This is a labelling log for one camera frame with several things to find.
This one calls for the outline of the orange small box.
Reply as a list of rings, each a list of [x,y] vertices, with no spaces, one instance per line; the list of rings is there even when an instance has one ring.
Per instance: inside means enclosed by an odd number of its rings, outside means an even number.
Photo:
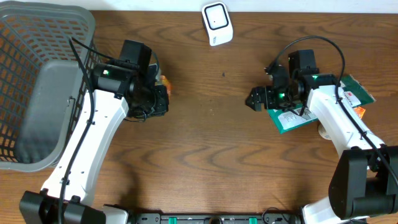
[[[360,119],[363,118],[366,110],[360,106],[354,108],[355,113],[359,116]]]
[[[166,87],[167,89],[167,94],[170,96],[171,95],[171,90],[172,90],[172,86],[171,83],[168,81],[168,79],[166,78],[166,76],[161,75],[159,80],[156,83],[157,85],[163,85]]]

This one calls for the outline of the green lid spice jar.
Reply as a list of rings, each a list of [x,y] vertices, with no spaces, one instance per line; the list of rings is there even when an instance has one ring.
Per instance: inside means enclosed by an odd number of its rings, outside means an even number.
[[[322,124],[318,125],[318,133],[323,139],[331,141],[330,135],[327,133],[326,129]]]

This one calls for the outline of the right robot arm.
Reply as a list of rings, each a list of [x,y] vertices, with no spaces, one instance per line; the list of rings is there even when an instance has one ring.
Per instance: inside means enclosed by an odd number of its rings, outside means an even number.
[[[348,223],[397,212],[397,147],[387,146],[356,115],[340,81],[317,68],[268,66],[272,85],[251,90],[246,104],[291,111],[301,102],[329,134],[339,156],[328,195],[302,208],[302,223]]]

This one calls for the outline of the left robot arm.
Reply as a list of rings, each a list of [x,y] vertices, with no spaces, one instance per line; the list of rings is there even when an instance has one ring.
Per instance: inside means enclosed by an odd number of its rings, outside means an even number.
[[[145,122],[168,111],[169,96],[158,63],[100,63],[90,72],[91,89],[57,168],[40,192],[26,191],[19,210],[26,223],[135,223],[117,205],[92,207],[96,182],[109,145],[129,118]]]

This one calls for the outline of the white barcode scanner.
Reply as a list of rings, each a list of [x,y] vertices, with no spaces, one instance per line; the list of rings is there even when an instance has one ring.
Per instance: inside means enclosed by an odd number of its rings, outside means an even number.
[[[210,46],[225,44],[233,39],[233,25],[223,2],[218,1],[203,6],[201,14]]]

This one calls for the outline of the grey plastic shopping basket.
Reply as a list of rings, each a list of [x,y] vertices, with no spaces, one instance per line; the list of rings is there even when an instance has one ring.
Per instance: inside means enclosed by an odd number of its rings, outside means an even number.
[[[80,116],[83,73],[99,61],[86,9],[1,3],[1,169],[37,172],[62,156]]]

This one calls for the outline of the black mounting rail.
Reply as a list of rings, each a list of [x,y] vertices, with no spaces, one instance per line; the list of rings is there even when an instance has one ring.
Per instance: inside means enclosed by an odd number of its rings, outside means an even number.
[[[297,214],[284,213],[277,208],[268,208],[262,214],[163,214],[134,213],[118,205],[105,204],[101,211],[106,223],[130,224],[301,224]]]

